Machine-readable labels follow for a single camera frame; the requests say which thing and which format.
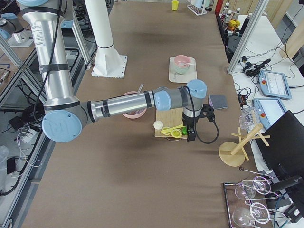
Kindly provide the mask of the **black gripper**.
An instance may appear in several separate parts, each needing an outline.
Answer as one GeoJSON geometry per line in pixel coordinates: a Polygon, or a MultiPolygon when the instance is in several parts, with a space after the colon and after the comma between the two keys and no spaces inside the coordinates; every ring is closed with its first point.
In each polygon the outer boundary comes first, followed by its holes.
{"type": "Polygon", "coordinates": [[[196,139],[195,125],[197,123],[197,118],[188,117],[186,115],[182,116],[183,125],[187,130],[187,141],[194,141],[196,139]]]}

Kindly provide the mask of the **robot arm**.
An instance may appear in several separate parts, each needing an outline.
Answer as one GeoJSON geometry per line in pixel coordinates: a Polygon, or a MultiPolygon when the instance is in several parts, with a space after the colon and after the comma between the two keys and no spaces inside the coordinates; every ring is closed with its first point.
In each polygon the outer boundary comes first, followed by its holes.
{"type": "Polygon", "coordinates": [[[70,0],[21,0],[24,20],[31,26],[46,92],[42,130],[51,140],[69,142],[82,129],[99,119],[155,107],[159,111],[182,108],[187,139],[193,141],[200,118],[214,120],[211,107],[203,103],[207,87],[201,80],[191,80],[177,89],[165,87],[102,101],[80,102],[75,97],[61,31],[63,22],[72,21],[70,0]]]}

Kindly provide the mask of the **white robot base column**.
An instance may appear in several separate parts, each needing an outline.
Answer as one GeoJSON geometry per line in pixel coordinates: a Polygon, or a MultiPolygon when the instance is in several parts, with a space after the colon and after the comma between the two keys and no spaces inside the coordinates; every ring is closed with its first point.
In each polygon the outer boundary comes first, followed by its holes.
{"type": "Polygon", "coordinates": [[[86,0],[85,5],[97,44],[92,76],[123,78],[127,56],[120,55],[114,47],[106,2],[86,0]]]}

